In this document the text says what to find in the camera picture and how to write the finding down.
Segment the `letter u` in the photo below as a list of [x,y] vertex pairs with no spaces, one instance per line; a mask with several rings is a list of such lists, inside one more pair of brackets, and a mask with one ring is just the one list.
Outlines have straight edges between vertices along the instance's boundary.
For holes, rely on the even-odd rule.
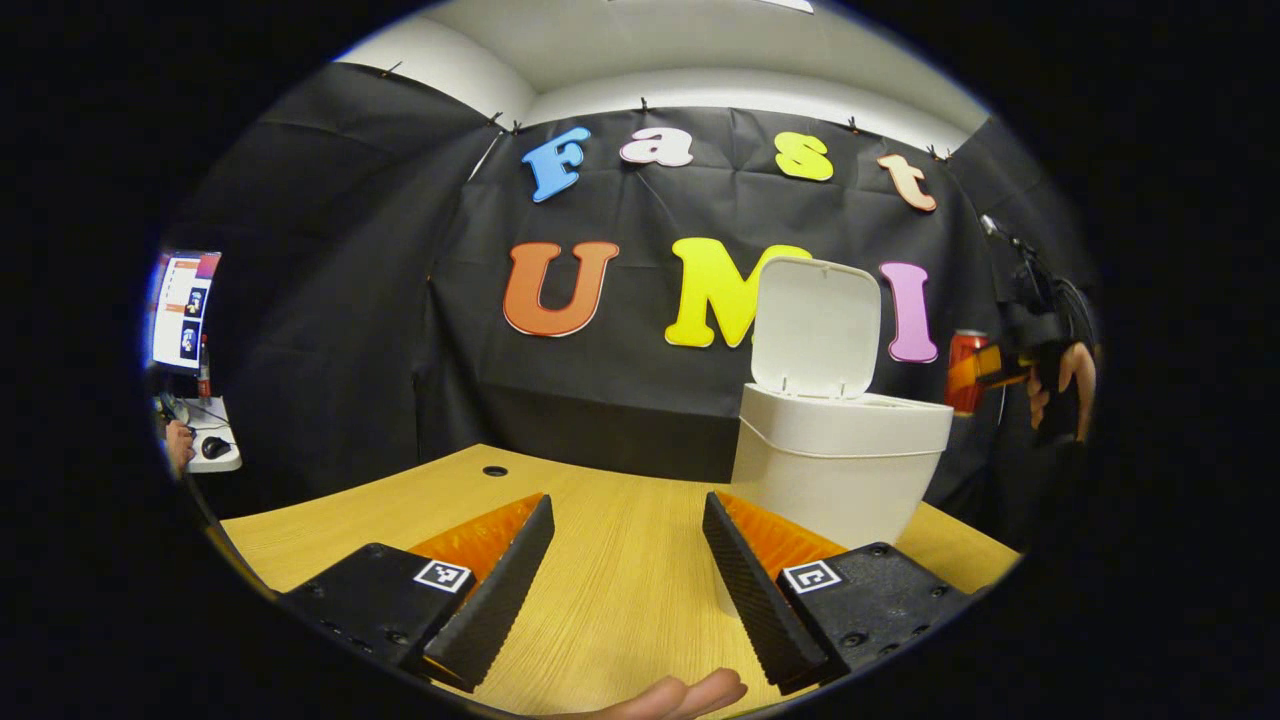
[[573,256],[581,264],[573,299],[559,310],[543,307],[543,281],[552,260],[561,249],[553,242],[525,242],[511,249],[511,279],[502,301],[502,313],[511,327],[525,334],[563,337],[586,327],[595,316],[604,287],[604,269],[618,255],[612,242],[580,242],[573,246]]

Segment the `desk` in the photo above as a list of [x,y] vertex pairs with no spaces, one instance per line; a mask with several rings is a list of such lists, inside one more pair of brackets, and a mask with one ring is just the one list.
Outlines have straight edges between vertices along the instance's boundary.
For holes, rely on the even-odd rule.
[[[485,475],[489,465],[508,474]],[[470,697],[512,712],[572,712],[632,697],[667,674],[695,682],[726,666],[750,688],[741,701],[708,716],[726,717],[783,700],[764,679],[742,624],[716,602],[703,503],[708,491],[727,488],[475,446],[223,525],[259,577],[287,592],[364,543],[408,548],[481,512],[547,492],[556,537],[507,643]],[[995,582],[1018,559],[928,505],[920,505],[897,547],[964,592]]]
[[[209,405],[201,405],[198,398],[183,398],[180,401],[191,414],[187,427],[196,430],[193,447],[196,456],[187,462],[188,473],[227,473],[239,468],[239,446],[236,445],[236,436],[232,434],[230,419],[227,416],[227,404],[221,397],[210,397]],[[220,437],[232,443],[232,448],[225,455],[209,460],[201,452],[200,446],[205,438]]]

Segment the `white wall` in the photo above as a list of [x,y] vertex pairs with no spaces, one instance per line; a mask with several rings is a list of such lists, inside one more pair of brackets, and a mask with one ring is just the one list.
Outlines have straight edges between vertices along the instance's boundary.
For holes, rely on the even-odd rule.
[[538,96],[522,124],[609,110],[710,106],[769,110],[846,123],[919,149],[960,147],[980,122],[960,128],[910,105],[865,90],[809,77],[722,68],[662,70],[584,82]]
[[972,128],[956,127],[883,95],[829,81],[767,70],[691,68],[590,81],[538,95],[515,69],[468,37],[420,15],[357,44],[338,61],[396,68],[396,74],[434,87],[511,129],[571,115],[640,106],[700,106],[769,110],[858,127],[940,154],[955,150]]
[[467,36],[422,17],[410,17],[355,45],[337,58],[388,69],[416,79],[475,108],[485,117],[502,113],[498,124],[511,129],[536,92],[525,78]]

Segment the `letter f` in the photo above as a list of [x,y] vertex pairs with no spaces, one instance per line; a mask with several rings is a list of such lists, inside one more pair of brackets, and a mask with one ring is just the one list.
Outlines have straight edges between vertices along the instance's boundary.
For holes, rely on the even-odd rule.
[[534,147],[520,159],[521,163],[529,163],[529,167],[534,169],[534,182],[538,183],[538,190],[534,191],[534,202],[541,202],[577,182],[577,173],[566,170],[564,165],[576,168],[582,164],[582,146],[577,142],[589,137],[591,137],[591,131],[576,127]]

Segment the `human hand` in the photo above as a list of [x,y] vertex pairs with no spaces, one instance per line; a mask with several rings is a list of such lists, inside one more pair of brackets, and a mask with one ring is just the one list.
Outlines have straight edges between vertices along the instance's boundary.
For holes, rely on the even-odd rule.
[[182,474],[187,469],[187,462],[196,456],[193,443],[195,439],[187,425],[178,420],[169,420],[164,428],[164,447],[169,452],[169,465],[173,466],[174,474]]
[[[1093,410],[1093,392],[1097,388],[1097,366],[1093,356],[1083,342],[1078,342],[1066,348],[1057,369],[1057,391],[1065,392],[1066,386],[1075,378],[1075,387],[1080,396],[1079,423],[1076,425],[1075,439],[1084,442],[1089,430],[1089,414]],[[1041,384],[1036,368],[1032,368],[1030,377],[1027,378],[1027,395],[1032,404],[1032,428],[1039,428],[1044,420],[1044,406],[1048,405],[1048,391]]]
[[667,675],[636,697],[588,712],[543,715],[543,720],[691,720],[742,700],[746,685],[721,667],[695,685]]

